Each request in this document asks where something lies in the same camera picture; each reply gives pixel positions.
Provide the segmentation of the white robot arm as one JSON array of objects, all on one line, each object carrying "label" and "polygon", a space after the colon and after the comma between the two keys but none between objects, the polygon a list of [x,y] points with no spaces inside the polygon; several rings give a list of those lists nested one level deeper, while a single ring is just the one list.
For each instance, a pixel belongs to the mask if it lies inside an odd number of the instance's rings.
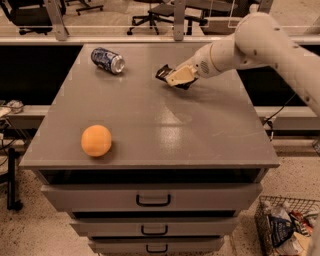
[{"label": "white robot arm", "polygon": [[245,16],[235,32],[198,49],[165,76],[169,86],[210,78],[231,69],[269,66],[320,116],[320,57],[292,41],[270,15]]}]

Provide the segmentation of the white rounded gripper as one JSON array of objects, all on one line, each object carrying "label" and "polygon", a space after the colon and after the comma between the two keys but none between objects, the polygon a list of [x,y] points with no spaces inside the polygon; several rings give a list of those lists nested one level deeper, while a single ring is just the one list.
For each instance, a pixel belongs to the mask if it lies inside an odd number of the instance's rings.
[{"label": "white rounded gripper", "polygon": [[198,49],[195,54],[172,68],[165,80],[169,86],[186,85],[197,78],[211,78],[220,74],[212,61],[213,44],[207,44]]}]

